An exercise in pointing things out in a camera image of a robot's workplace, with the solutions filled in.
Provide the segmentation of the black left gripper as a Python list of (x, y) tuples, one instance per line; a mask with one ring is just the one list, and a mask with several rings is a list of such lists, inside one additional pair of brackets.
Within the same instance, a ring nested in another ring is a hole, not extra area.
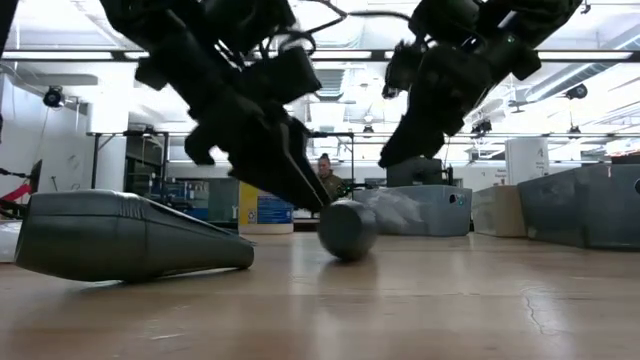
[(213, 165), (214, 147), (229, 155), (229, 174), (295, 207), (317, 211), (331, 203), (307, 157), (311, 132), (273, 100), (252, 100), (230, 88), (183, 92), (196, 126), (186, 137), (186, 154)]

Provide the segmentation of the person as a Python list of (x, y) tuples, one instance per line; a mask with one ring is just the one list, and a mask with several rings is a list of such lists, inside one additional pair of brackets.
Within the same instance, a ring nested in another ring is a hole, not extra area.
[(344, 180), (335, 175), (331, 167), (331, 161), (327, 153), (323, 153), (317, 162), (318, 177), (322, 182), (322, 185), (326, 189), (331, 200), (337, 200), (344, 195), (345, 183)]

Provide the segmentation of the black metal workstation frame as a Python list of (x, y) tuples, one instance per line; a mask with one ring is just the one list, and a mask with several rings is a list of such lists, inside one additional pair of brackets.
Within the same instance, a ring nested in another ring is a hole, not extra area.
[(93, 155), (91, 161), (91, 180), (90, 188), (99, 188), (98, 175), (99, 175), (99, 163), (100, 163), (100, 151), (108, 145), (114, 138), (139, 138), (145, 140), (146, 138), (161, 137), (163, 142), (160, 145), (161, 148), (161, 161), (159, 162), (159, 183), (163, 194), (166, 190), (166, 182), (168, 176), (168, 162), (169, 162), (169, 145), (170, 145), (170, 133), (166, 131), (150, 131), (150, 130), (125, 130), (123, 132), (87, 132), (87, 136), (93, 138)]

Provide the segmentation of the pale translucent plastic bin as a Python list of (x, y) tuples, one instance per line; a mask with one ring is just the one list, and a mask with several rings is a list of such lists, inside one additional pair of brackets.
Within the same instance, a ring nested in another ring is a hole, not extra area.
[(473, 193), (474, 231), (483, 235), (522, 238), (526, 227), (516, 186), (493, 186)]

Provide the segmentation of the white column with sign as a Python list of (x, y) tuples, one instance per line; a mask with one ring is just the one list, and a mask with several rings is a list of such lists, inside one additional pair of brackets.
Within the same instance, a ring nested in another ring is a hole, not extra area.
[(545, 176), (549, 173), (548, 141), (543, 137), (507, 140), (505, 160), (509, 185)]

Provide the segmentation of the disinfecting wipes canister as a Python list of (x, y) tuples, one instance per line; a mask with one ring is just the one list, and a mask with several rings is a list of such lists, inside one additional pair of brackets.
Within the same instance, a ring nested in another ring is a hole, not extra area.
[(238, 230), (245, 235), (282, 235), (294, 231), (293, 206), (247, 183), (239, 183)]

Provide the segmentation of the grey translucent plastic bin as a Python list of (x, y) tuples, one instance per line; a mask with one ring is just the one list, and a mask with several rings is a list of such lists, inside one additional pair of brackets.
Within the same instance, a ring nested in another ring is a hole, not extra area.
[(596, 164), (517, 185), (531, 240), (640, 251), (640, 164)]
[(465, 236), (469, 232), (473, 195), (471, 189), (449, 185), (376, 188), (358, 190), (354, 193), (354, 199), (365, 204), (371, 192), (378, 189), (395, 189), (421, 204), (421, 215), (428, 227), (426, 234), (402, 236), (456, 237)]

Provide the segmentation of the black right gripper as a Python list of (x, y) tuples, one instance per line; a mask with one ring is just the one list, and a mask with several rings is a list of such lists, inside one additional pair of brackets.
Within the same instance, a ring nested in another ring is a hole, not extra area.
[(427, 50), (410, 88), (409, 119), (401, 118), (378, 165), (387, 168), (415, 157), (432, 158), (444, 145), (443, 133), (457, 133), (466, 115), (508, 75), (524, 80), (540, 68), (537, 51), (512, 34)]

